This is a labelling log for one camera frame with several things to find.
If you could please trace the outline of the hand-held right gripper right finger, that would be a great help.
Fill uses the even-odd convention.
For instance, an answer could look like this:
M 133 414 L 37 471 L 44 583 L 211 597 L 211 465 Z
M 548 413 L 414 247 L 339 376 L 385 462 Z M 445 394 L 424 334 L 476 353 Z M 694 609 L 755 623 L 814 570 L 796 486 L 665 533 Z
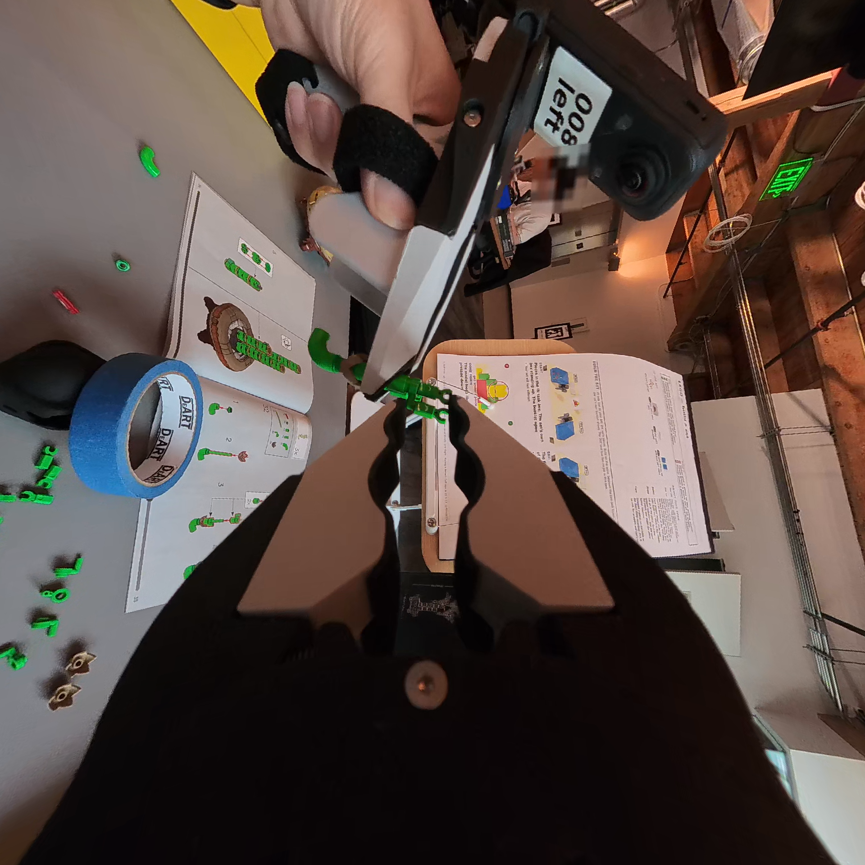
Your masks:
M 503 628 L 611 611 L 611 592 L 545 464 L 463 398 L 449 403 L 460 514 L 457 629 L 489 651 Z

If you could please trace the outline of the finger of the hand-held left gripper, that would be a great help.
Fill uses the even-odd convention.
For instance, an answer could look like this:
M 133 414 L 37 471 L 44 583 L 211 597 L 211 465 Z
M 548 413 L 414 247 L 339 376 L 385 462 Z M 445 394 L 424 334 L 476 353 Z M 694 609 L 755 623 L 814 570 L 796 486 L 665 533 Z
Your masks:
M 458 207 L 456 213 L 456 226 L 448 230 L 431 228 L 433 231 L 443 233 L 448 237 L 448 278 L 446 288 L 443 291 L 442 298 L 436 310 L 435 319 L 428 332 L 427 341 L 419 356 L 422 355 L 422 352 L 429 341 L 429 337 L 435 330 L 446 301 L 452 295 L 456 281 L 460 275 L 462 267 L 464 266 L 469 243 L 475 232 L 475 224 L 478 219 L 478 213 L 481 209 L 484 191 L 491 174 L 493 157 L 494 149 L 486 149 L 483 152 L 479 168 L 474 171 L 473 178 L 467 186 L 466 190 L 468 197 L 465 203 L 460 204 Z
M 376 398 L 396 375 L 413 370 L 448 278 L 448 237 L 417 226 L 407 237 L 388 295 L 361 390 Z

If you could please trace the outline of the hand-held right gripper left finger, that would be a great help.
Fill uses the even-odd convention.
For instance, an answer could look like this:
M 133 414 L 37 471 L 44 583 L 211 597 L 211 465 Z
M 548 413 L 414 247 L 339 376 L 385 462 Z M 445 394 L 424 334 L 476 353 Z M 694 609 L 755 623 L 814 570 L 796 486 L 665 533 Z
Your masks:
M 303 474 L 237 610 L 341 623 L 366 651 L 395 646 L 401 573 L 387 502 L 405 405 L 388 403 Z

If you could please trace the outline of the green lego bamboo stem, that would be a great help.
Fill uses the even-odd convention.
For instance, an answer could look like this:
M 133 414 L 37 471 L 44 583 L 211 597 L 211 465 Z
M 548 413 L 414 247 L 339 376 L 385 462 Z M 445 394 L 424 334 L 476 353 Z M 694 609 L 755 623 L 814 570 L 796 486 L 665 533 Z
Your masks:
M 364 354 L 355 354 L 343 358 L 330 351 L 329 340 L 330 335 L 327 331 L 320 328 L 312 330 L 308 340 L 311 361 L 320 369 L 340 374 L 353 387 L 359 388 L 362 385 L 368 357 Z M 400 374 L 384 385 L 384 391 L 397 400 L 404 401 L 406 410 L 410 414 L 434 420 L 441 425 L 447 421 L 451 399 L 449 389 L 438 388 L 419 378 Z

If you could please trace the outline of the brown lego pot base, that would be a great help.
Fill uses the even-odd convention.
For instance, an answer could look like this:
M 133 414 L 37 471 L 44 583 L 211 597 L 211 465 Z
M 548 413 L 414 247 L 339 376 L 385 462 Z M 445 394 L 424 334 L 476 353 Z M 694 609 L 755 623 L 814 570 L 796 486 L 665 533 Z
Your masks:
M 304 252 L 314 252 L 318 254 L 327 265 L 330 265 L 333 260 L 333 254 L 329 250 L 323 248 L 312 236 L 310 230 L 310 213 L 319 200 L 324 200 L 328 196 L 335 196 L 341 193 L 338 187 L 330 185 L 319 186 L 313 189 L 305 198 L 301 198 L 297 202 L 298 211 L 302 216 L 304 225 L 304 236 L 299 242 L 299 248 Z

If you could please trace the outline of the lego instruction booklet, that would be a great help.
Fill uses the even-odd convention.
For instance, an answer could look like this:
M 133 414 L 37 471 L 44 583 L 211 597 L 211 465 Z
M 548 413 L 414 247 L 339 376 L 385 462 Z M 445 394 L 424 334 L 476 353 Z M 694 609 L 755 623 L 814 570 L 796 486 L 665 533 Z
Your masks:
M 179 481 L 141 503 L 125 611 L 161 606 L 312 444 L 316 283 L 193 176 L 167 356 L 198 376 L 200 437 Z

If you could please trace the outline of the scattered green lego pieces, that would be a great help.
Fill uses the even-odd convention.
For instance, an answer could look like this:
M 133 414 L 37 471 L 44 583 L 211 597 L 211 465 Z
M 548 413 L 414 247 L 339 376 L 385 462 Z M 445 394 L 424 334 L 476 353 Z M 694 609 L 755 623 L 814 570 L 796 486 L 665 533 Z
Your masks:
M 62 474 L 63 467 L 57 461 L 58 448 L 51 445 L 44 446 L 37 456 L 34 470 L 36 472 L 36 480 L 29 486 L 24 486 L 17 492 L 9 492 L 2 489 L 1 504 L 2 506 L 11 503 L 29 504 L 33 506 L 48 507 L 55 501 L 53 490 L 56 481 Z M 67 564 L 56 566 L 53 570 L 55 582 L 60 583 L 60 587 L 56 589 L 46 589 L 40 591 L 40 596 L 44 600 L 49 600 L 53 604 L 61 604 L 68 600 L 70 590 L 66 588 L 65 581 L 79 574 L 84 563 L 82 555 L 77 555 Z M 2 664 L 7 665 L 14 671 L 19 671 L 27 665 L 28 657 L 25 652 L 14 643 L 7 643 L 2 646 L 1 651 Z

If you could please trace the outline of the person's left hand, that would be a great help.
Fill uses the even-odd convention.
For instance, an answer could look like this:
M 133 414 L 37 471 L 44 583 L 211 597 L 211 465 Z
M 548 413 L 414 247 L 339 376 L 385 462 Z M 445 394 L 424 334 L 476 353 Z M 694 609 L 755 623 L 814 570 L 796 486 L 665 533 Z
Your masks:
M 407 124 L 451 124 L 460 100 L 460 80 L 429 2 L 262 1 L 269 40 L 314 64 L 329 66 L 366 105 L 389 111 Z M 287 133 L 309 165 L 335 179 L 333 158 L 342 113 L 330 96 L 308 94 L 289 84 Z M 414 225 L 411 197 L 369 170 L 361 172 L 368 211 L 396 230 Z

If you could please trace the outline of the wooden display board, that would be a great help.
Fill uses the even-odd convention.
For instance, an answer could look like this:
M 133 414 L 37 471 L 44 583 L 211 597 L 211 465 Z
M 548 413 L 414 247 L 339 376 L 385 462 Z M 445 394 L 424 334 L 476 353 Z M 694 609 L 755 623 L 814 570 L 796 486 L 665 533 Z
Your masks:
M 575 354 L 576 349 L 564 341 L 553 339 L 479 339 L 479 340 L 448 340 L 430 348 L 420 367 L 422 377 L 430 379 L 438 371 L 438 355 L 562 355 Z M 429 528 L 427 520 L 438 516 L 438 492 L 436 469 L 436 438 L 434 421 L 423 420 L 421 440 L 421 554 L 429 571 L 434 574 L 452 575 L 453 560 L 441 560 L 438 557 L 438 541 L 435 534 L 437 528 Z

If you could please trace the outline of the printed instruction sheet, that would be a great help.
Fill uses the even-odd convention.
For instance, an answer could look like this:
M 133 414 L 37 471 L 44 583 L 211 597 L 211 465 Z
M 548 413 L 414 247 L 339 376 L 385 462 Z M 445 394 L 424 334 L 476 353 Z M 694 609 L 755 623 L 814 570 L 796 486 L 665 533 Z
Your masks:
M 561 472 L 653 558 L 713 551 L 681 374 L 608 353 L 444 351 L 435 377 Z

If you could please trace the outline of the blue masking tape roll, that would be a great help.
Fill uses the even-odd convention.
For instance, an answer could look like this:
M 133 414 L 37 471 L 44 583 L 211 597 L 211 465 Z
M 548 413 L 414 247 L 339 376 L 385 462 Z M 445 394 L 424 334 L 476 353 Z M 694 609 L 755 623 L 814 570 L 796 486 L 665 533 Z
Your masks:
M 152 386 L 162 408 L 157 437 L 133 467 L 132 419 Z M 73 469 L 96 492 L 145 500 L 163 495 L 194 456 L 202 411 L 200 380 L 188 364 L 142 353 L 116 356 L 93 374 L 74 406 L 68 437 Z

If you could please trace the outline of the green exit sign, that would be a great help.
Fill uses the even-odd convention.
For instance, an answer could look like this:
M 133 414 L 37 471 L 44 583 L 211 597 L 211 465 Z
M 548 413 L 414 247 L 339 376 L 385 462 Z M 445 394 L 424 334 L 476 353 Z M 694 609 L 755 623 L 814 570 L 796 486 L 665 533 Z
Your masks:
M 760 201 L 778 200 L 791 196 L 802 184 L 816 162 L 808 156 L 780 164 L 760 195 Z

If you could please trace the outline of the black hanging panel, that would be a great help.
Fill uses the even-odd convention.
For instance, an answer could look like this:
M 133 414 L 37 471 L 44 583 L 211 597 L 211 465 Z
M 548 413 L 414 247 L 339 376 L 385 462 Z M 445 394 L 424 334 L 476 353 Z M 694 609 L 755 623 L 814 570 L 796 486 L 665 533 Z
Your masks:
M 864 77 L 862 1 L 784 1 L 748 82 L 745 99 L 838 68 Z

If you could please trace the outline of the black rounded case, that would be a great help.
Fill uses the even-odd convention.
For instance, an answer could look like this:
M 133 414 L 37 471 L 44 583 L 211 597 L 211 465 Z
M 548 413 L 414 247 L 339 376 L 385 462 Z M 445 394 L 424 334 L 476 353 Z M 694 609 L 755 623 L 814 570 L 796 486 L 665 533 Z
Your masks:
M 1 411 L 67 431 L 81 391 L 105 360 L 72 341 L 44 341 L 1 363 Z

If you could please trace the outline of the white wall picture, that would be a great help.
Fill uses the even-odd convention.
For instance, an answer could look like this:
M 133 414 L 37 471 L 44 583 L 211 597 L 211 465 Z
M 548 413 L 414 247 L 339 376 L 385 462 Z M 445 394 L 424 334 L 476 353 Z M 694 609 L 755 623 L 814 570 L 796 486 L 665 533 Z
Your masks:
M 741 655 L 741 575 L 667 571 L 724 656 Z

